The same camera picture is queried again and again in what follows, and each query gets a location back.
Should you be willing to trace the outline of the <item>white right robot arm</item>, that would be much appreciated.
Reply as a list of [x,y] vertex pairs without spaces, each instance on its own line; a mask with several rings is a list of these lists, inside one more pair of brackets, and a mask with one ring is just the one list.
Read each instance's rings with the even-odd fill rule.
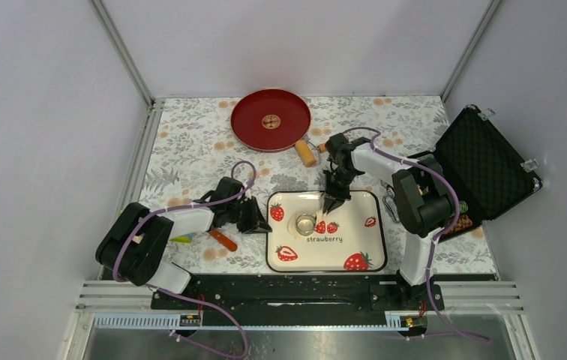
[[461,214],[458,195],[442,167],[433,158],[399,157],[380,150],[372,139],[350,140],[344,133],[331,136],[325,149],[331,168],[325,171],[323,214],[350,200],[357,176],[373,176],[392,187],[397,218],[409,234],[398,270],[405,283],[397,286],[395,297],[403,308],[416,308],[425,300],[422,284],[431,279],[438,242]]

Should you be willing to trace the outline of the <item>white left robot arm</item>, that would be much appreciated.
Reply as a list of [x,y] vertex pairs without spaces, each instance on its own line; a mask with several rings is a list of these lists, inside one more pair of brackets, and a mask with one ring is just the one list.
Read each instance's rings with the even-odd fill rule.
[[188,205],[152,211],[132,202],[109,229],[95,252],[95,259],[111,270],[113,278],[138,287],[169,291],[180,308],[189,308],[198,298],[192,275],[179,265],[164,260],[170,239],[207,233],[234,224],[243,234],[272,231],[257,199],[247,194],[239,181],[224,176],[214,190]]

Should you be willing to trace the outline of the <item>wooden dough roller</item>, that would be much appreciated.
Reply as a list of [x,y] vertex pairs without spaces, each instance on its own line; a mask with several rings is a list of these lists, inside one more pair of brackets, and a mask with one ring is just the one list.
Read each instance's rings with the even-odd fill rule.
[[314,145],[308,136],[304,136],[293,145],[293,148],[305,167],[314,167],[320,163],[321,154],[328,153],[327,143]]

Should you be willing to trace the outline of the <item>strawberry pattern rectangular tray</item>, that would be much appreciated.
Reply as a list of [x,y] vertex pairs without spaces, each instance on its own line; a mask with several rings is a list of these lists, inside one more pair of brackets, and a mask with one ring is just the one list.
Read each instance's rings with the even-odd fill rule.
[[[322,214],[322,191],[273,193],[267,202],[265,258],[275,272],[378,272],[388,261],[378,199],[354,190],[341,207]],[[296,212],[317,214],[314,233],[295,238],[288,231]]]

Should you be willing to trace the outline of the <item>metal scraper orange handle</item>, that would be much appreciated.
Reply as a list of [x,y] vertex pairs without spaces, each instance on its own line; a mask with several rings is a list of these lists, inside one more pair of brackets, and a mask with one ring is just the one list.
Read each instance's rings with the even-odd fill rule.
[[235,252],[238,249],[238,245],[229,237],[224,235],[221,231],[217,229],[212,229],[208,231],[208,234],[215,240],[217,240],[221,245],[223,245],[228,251]]

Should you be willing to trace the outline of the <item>small dough ball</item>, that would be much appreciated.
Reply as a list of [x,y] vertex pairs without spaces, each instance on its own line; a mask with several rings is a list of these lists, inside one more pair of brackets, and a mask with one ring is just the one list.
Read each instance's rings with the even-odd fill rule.
[[296,212],[291,215],[288,231],[295,238],[308,237],[314,233],[316,225],[316,213]]

